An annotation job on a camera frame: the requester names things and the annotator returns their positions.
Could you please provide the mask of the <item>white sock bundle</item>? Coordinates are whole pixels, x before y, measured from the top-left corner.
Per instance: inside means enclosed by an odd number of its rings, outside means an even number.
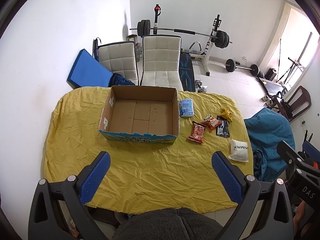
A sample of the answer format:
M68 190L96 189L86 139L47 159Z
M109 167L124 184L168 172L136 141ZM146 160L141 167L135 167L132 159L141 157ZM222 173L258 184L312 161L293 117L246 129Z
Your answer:
M230 140L230 151L228 158L233 161L248 162L248 143L237 140Z

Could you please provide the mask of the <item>orange panda snack bag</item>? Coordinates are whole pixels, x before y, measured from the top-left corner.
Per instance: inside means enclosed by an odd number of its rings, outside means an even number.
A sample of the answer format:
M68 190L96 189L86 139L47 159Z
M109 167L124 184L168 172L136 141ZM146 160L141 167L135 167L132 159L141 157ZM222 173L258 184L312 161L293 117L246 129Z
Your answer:
M212 132L214 129L216 129L220 124L221 120L218 120L217 118L213 117L212 115L209 115L205 117L200 123L204 126L206 126L210 132Z

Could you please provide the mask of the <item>red floral snack bag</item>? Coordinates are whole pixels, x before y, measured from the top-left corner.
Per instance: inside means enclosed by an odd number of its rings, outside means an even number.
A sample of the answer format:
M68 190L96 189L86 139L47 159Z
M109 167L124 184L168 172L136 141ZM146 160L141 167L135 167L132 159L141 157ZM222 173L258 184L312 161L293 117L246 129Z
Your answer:
M203 134L206 127L198 122L193 121L193 129L191 135L187 137L188 140L202 144L203 143Z

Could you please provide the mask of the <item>yellow snack packet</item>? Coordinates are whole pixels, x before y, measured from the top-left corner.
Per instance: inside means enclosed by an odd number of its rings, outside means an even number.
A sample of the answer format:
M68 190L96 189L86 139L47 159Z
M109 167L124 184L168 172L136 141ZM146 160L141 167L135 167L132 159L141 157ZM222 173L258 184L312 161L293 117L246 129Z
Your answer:
M228 122L232 122L233 121L233 113L232 111L228 110L228 109L221 109L221 113L220 116L224 119L226 119Z

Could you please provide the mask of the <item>black snack packet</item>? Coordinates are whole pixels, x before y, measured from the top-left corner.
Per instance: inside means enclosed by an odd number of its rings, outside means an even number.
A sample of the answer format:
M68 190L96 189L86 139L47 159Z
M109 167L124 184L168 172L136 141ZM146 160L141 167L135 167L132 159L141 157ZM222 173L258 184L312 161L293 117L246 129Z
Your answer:
M229 138L229 121L221 116L217 116L217 120L221 121L221 123L216 128L216 135L224 138Z

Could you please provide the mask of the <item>yellow table cloth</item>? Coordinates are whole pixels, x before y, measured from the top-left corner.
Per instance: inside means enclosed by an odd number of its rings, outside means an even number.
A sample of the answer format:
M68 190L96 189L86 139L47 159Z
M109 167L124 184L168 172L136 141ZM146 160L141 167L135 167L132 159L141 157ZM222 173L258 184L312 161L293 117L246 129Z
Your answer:
M98 130L110 89L77 88L57 103L46 140L44 177L49 182L79 174L105 151L111 165L90 206L129 214L168 207L187 207L198 213L235 207L212 168L214 152L230 154L229 139L207 131L202 144L187 139L193 121L218 116L224 108L233 113L231 139L248 142L244 119L231 98L177 91L178 101L193 100L194 116L180 117L175 142L131 142L106 139Z

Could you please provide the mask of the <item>teal blanket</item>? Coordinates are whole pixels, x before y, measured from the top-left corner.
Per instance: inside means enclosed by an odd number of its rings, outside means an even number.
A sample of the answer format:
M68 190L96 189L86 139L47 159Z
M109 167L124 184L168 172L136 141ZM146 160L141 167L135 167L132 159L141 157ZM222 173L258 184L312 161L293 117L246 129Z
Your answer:
M253 151L255 178L259 181L275 181L287 167L277 153L278 143L285 141L295 148L289 121L283 115L263 108L244 122Z

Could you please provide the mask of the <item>dark grey fuzzy hat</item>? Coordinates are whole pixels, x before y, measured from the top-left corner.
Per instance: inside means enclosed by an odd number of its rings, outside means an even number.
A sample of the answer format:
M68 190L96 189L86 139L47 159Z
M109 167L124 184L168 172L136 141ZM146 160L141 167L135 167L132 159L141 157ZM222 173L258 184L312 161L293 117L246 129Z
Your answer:
M215 239L222 228L191 209L167 208L133 216L117 228L113 239Z

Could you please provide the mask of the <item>dark wooden chair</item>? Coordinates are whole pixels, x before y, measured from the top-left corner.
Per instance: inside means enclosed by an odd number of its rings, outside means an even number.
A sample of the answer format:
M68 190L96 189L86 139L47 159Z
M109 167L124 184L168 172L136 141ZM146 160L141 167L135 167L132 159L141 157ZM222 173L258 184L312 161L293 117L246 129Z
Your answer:
M310 93L303 86L299 86L287 100L275 98L270 109L283 115L289 122L306 112L312 105Z

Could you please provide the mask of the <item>light blue tissue pack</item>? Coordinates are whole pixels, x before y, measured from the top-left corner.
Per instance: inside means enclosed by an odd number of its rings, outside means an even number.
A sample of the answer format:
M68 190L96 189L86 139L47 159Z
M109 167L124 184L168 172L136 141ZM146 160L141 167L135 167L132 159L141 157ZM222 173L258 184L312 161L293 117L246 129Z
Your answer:
M178 102L180 117L189 118L194 116L192 99L182 99Z

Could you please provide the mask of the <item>blue folded mat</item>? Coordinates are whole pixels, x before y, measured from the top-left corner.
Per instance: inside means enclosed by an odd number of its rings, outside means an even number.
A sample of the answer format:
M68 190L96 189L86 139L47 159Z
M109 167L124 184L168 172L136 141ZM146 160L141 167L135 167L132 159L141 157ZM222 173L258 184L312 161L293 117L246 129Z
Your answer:
M79 54L71 68L67 81L75 88L108 87L112 73L102 66L85 49Z

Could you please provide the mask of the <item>dumbbell bar on floor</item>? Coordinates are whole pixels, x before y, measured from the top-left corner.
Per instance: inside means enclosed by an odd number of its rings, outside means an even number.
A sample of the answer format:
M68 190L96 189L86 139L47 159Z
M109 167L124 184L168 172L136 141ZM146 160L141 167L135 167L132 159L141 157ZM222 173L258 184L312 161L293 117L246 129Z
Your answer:
M260 73L260 69L256 64L252 64L250 67L246 67L237 64L233 59L228 59L224 65L225 69L229 73L234 72L237 68L248 70L252 76L257 76Z

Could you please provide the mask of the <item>white padded chair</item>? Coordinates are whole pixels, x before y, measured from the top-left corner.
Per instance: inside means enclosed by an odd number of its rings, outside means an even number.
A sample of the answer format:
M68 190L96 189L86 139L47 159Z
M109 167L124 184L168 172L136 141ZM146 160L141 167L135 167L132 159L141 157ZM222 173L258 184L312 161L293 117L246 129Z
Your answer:
M97 55L99 63L107 70L139 85L134 42L123 41L100 45L97 48Z
M142 39L143 72L141 86L171 87L182 91L179 75L181 37L146 35Z

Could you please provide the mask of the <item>white weight bench rack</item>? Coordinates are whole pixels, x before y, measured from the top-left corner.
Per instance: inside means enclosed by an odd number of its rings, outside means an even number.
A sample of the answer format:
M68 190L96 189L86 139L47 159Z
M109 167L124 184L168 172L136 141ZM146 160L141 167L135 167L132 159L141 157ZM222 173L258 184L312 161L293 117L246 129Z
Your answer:
M195 58L196 60L200 61L206 76L210 76L210 71L208 69L208 61L209 61L210 54L212 52L215 40L217 39L217 32L218 32L218 28L220 27L220 23L221 23L220 15L217 14L216 18L214 19L212 30L204 50L202 50L200 42L197 42L197 41L193 42L188 49L188 53L190 54L191 58ZM195 52L192 50L195 44L199 45L200 51Z

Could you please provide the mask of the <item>barbell on rack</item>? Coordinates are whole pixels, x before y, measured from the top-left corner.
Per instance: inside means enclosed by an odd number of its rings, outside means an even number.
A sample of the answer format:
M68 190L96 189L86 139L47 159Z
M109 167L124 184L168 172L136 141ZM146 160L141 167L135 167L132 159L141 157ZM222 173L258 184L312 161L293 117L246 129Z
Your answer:
M185 29L157 28L157 27L152 28L150 20L141 20L137 23L136 28L131 28L130 30L136 30L137 35L139 37L144 37L146 35L150 35L151 30L156 30L156 31L164 30L164 31L172 31L175 33L205 36L205 37L208 37L209 41L213 42L213 44L217 48L221 48L221 49L227 48L228 45L230 43L232 43L230 41L229 35L225 31L217 30L215 33L212 33L209 35L209 34L204 34L204 33L198 33L198 32L191 31L191 30L185 30Z

